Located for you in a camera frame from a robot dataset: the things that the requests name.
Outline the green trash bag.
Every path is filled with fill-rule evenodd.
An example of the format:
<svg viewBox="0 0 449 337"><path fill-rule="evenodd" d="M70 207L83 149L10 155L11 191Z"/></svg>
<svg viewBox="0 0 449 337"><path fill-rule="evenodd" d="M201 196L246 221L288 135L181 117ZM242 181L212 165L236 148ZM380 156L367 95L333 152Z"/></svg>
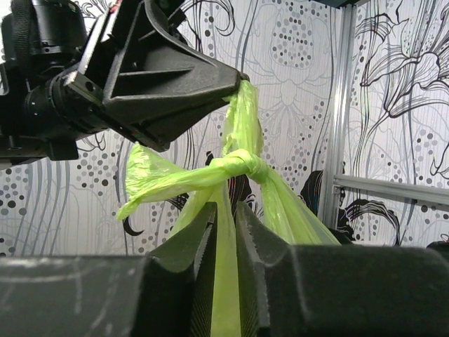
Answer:
<svg viewBox="0 0 449 337"><path fill-rule="evenodd" d="M258 91L243 80L229 103L222 132L222 155L209 165L183 169L143 145L134 144L126 169L128 202L117 213L122 220L143 203L187 193L172 229L185 228L208 201L217 204L217 251L210 334L240 336L236 229L229 180L247 176L260 186L264 226L289 244L336 245L338 240L261 157L264 139L258 119Z"/></svg>

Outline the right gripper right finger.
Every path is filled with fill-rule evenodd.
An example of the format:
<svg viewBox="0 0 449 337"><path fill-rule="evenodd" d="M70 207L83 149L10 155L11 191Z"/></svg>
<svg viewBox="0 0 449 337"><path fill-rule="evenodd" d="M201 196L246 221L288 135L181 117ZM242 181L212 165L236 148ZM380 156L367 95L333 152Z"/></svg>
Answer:
<svg viewBox="0 0 449 337"><path fill-rule="evenodd" d="M448 259L433 249L296 246L236 208L243 336L447 336Z"/></svg>

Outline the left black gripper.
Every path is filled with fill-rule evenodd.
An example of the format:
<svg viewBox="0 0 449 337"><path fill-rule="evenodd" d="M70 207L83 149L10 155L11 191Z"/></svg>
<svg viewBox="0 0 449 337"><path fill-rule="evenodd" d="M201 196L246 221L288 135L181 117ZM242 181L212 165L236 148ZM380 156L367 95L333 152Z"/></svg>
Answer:
<svg viewBox="0 0 449 337"><path fill-rule="evenodd" d="M180 1L122 1L86 31L73 1L24 2L24 153L77 154L106 129L157 152L246 76L175 36Z"/></svg>

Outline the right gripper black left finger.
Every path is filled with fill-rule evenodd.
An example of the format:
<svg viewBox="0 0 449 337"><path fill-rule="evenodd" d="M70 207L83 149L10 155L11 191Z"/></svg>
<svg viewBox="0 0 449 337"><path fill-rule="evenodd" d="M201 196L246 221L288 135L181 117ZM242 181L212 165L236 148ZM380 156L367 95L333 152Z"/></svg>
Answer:
<svg viewBox="0 0 449 337"><path fill-rule="evenodd" d="M2 336L209 336L217 206L141 256L1 259Z"/></svg>

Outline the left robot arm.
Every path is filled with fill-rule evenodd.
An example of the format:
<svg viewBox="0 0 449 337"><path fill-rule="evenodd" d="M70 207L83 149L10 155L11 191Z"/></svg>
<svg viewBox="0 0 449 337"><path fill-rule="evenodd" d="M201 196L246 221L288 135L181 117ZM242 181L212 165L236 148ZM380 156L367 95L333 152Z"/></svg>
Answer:
<svg viewBox="0 0 449 337"><path fill-rule="evenodd" d="M115 1L87 30L73 1L12 1L1 22L1 166L75 160L107 129L166 151L246 76L189 47L180 1Z"/></svg>

